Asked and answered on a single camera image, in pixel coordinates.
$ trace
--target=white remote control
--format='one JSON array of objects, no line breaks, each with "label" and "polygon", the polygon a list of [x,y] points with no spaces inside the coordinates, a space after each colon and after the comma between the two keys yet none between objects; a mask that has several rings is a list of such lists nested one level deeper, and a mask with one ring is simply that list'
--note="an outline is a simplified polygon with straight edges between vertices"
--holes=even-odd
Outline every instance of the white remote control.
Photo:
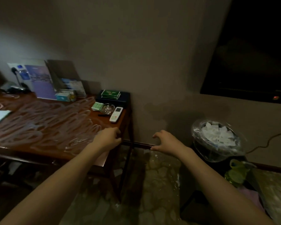
[{"label": "white remote control", "polygon": [[112,113],[112,116],[110,117],[109,121],[110,122],[116,122],[119,119],[122,110],[123,110],[122,107],[116,107],[116,109]]}]

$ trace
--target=baseboard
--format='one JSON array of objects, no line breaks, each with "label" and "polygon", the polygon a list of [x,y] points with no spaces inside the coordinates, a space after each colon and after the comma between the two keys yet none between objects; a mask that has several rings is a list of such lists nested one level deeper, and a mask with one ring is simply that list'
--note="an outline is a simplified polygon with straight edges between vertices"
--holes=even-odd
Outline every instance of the baseboard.
[{"label": "baseboard", "polygon": [[[130,141],[129,140],[123,140],[123,145],[126,146],[130,146]],[[142,149],[150,149],[151,147],[153,147],[154,145],[150,145],[150,144],[145,144],[145,143],[139,143],[139,142],[134,142],[133,146],[135,148],[142,148]]]},{"label": "baseboard", "polygon": [[[130,146],[130,141],[129,140],[123,140],[123,145],[126,146]],[[154,145],[150,145],[150,144],[145,144],[145,143],[139,143],[139,142],[134,142],[133,146],[135,148],[142,148],[142,149],[150,149],[152,146]],[[273,171],[273,172],[277,172],[277,173],[281,173],[281,167],[277,167],[277,166],[270,166],[270,165],[266,165],[266,164],[261,164],[261,163],[256,163],[256,162],[251,162],[254,165],[257,166],[258,169],[260,170],[267,170],[267,171]]]}]

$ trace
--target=television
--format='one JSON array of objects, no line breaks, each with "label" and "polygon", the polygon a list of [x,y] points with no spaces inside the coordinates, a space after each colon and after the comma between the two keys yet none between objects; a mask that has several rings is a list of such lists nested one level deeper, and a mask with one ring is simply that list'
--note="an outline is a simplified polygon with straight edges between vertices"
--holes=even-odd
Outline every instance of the television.
[{"label": "television", "polygon": [[281,103],[281,0],[232,0],[200,92]]}]

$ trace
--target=stack of green packets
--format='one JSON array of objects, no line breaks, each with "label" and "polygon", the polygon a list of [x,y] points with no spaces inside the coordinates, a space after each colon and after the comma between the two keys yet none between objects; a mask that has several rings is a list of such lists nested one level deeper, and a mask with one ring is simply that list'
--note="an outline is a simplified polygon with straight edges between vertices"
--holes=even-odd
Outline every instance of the stack of green packets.
[{"label": "stack of green packets", "polygon": [[95,102],[92,106],[93,111],[100,111],[102,109],[103,103]]},{"label": "stack of green packets", "polygon": [[121,96],[120,91],[115,91],[115,90],[104,90],[101,93],[101,98],[104,99],[113,99],[113,100],[118,100],[118,98]]}]

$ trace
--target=small teal box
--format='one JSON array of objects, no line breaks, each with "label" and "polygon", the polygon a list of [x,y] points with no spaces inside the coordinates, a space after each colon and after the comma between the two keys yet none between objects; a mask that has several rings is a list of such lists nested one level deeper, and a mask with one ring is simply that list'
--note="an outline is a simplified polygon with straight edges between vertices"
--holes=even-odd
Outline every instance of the small teal box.
[{"label": "small teal box", "polygon": [[70,94],[69,93],[56,93],[55,97],[58,101],[70,102]]}]

